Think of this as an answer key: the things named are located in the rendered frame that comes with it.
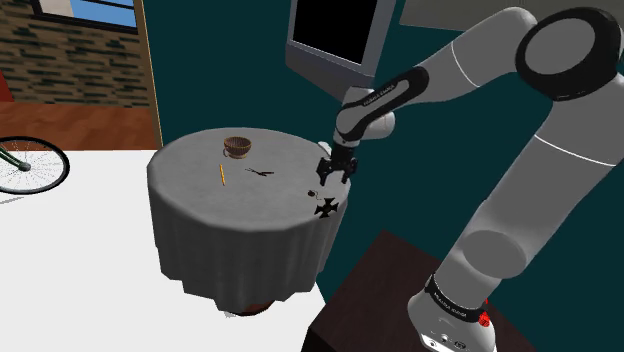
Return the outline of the round table with grey cloth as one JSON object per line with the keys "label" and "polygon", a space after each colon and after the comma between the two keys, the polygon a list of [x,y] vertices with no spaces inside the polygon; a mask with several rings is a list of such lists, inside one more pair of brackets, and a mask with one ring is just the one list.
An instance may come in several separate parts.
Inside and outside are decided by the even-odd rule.
{"label": "round table with grey cloth", "polygon": [[[244,159],[224,155],[224,139],[231,136],[252,142]],[[257,128],[204,130],[158,150],[147,165],[147,183],[162,273],[230,313],[310,291],[351,187],[339,172],[320,185],[316,168],[325,155],[304,138]],[[327,218],[314,214],[323,198],[339,203]]]}

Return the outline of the dark brown robot stand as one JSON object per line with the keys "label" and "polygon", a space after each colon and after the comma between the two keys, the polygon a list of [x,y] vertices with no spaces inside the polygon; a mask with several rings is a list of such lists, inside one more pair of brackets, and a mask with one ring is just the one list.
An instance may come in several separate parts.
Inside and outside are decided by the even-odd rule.
{"label": "dark brown robot stand", "polygon": [[423,345],[407,304],[439,265],[381,231],[309,326],[301,352],[435,352]]}

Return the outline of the grey framed monitor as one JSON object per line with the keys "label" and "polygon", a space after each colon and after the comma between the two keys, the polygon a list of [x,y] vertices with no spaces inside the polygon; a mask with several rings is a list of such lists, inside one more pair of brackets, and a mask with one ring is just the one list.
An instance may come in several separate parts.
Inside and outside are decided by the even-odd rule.
{"label": "grey framed monitor", "polygon": [[291,0],[285,63],[342,101],[372,86],[396,0]]}

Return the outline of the brown woven basket cup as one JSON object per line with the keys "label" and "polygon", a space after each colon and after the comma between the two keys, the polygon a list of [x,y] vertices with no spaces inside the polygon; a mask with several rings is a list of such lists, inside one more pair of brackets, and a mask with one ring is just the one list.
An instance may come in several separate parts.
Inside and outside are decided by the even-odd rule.
{"label": "brown woven basket cup", "polygon": [[251,150],[252,142],[245,137],[231,136],[224,139],[223,153],[226,157],[244,159]]}

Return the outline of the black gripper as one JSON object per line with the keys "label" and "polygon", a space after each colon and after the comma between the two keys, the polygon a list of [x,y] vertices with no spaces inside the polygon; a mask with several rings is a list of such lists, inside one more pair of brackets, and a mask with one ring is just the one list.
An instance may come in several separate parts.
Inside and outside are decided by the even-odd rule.
{"label": "black gripper", "polygon": [[341,182],[346,184],[350,177],[357,172],[357,159],[354,157],[355,148],[340,144],[334,144],[327,163],[319,163],[316,173],[320,179],[320,185],[326,184],[332,171],[343,171]]}

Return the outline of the black cross-shaped object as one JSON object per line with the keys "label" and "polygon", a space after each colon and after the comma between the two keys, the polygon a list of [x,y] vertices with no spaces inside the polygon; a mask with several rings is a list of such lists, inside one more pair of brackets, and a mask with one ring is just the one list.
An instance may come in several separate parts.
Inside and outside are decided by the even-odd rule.
{"label": "black cross-shaped object", "polygon": [[322,203],[316,206],[314,214],[320,218],[327,218],[332,211],[336,212],[338,207],[339,203],[335,202],[334,198],[323,198]]}

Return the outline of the window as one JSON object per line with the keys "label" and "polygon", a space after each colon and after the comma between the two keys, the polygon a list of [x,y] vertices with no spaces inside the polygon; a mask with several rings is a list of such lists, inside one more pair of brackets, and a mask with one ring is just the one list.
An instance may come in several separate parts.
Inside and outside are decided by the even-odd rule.
{"label": "window", "polygon": [[133,0],[28,0],[33,18],[60,24],[137,34]]}

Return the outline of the bicycle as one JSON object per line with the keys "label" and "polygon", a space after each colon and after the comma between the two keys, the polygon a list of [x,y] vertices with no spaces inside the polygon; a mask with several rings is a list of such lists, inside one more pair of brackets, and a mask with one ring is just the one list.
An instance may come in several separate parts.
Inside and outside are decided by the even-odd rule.
{"label": "bicycle", "polygon": [[0,192],[33,195],[63,183],[70,172],[67,155],[36,137],[0,137]]}

